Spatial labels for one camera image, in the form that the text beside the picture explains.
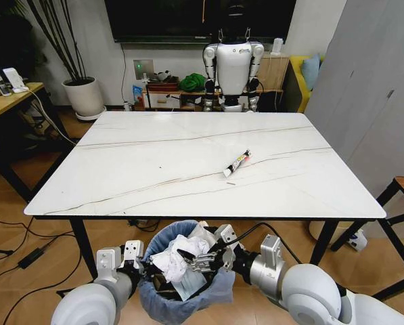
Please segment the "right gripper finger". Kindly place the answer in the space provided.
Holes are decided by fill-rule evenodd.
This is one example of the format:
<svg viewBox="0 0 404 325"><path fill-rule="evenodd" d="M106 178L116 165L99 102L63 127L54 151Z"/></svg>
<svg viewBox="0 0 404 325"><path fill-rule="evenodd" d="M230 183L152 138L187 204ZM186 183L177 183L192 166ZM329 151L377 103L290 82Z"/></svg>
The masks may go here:
<svg viewBox="0 0 404 325"><path fill-rule="evenodd" d="M195 256L190 252L177 249L177 253L195 272L215 272L224 266L222 256L216 252Z"/></svg>
<svg viewBox="0 0 404 325"><path fill-rule="evenodd" d="M223 247L218 243L215 234L211 232L209 227L203 227L203 253L219 252Z"/></svg>

